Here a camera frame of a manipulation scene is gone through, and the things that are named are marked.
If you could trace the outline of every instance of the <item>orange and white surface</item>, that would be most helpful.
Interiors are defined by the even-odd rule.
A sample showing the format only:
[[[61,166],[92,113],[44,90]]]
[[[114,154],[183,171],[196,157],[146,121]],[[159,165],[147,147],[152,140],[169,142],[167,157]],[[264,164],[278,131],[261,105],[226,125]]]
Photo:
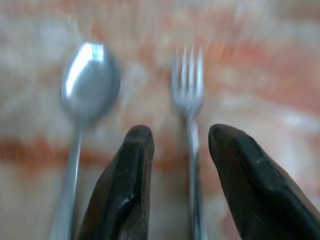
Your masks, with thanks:
[[[149,239],[189,233],[187,147],[170,101],[177,46],[202,45],[200,174],[210,239],[239,240],[208,131],[252,135],[320,209],[320,3],[316,0],[2,0],[0,239],[43,240],[61,193],[73,125],[60,106],[66,63],[85,41],[121,62],[118,102],[85,136],[77,224],[134,125],[155,142]]]

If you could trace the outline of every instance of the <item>spoon bowl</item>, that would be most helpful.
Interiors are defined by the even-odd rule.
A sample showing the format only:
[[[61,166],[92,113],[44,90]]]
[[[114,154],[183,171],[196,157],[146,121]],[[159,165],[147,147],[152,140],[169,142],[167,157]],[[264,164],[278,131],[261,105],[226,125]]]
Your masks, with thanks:
[[[50,240],[71,240],[78,167],[83,133],[115,104],[120,72],[102,44],[86,42],[68,66],[61,82],[61,104],[75,124],[75,134]]]
[[[77,125],[94,124],[111,109],[119,93],[120,72],[114,56],[104,45],[87,42],[66,69],[62,107]]]

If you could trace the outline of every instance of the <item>spoon handle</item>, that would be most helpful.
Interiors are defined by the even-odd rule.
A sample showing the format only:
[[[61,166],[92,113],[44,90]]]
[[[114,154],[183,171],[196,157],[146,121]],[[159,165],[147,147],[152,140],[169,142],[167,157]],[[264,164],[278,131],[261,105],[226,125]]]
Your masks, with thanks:
[[[73,214],[82,138],[83,130],[77,129],[74,134],[63,182],[63,191],[54,214],[49,240],[71,240],[72,238]]]

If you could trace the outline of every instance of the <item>fork handle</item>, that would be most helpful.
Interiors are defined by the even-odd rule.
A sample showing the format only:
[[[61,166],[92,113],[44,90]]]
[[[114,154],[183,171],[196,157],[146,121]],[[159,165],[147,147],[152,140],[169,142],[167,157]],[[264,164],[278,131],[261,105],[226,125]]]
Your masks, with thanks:
[[[203,217],[202,191],[198,175],[199,138],[195,119],[187,122],[187,133],[189,142],[189,203],[192,240],[207,240]]]

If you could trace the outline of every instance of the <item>table surface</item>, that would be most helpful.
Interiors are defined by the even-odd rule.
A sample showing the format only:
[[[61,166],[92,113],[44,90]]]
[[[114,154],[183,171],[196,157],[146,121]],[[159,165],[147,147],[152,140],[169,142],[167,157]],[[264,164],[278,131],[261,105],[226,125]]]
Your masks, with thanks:
[[[176,47],[202,46],[200,176],[210,239],[238,240],[208,150],[215,123],[246,131],[320,209],[320,3],[315,0],[0,2],[0,239],[43,240],[62,189],[73,125],[64,67],[85,41],[121,62],[116,106],[85,135],[77,225],[134,125],[151,128],[149,239],[188,239],[187,147],[170,101]]]

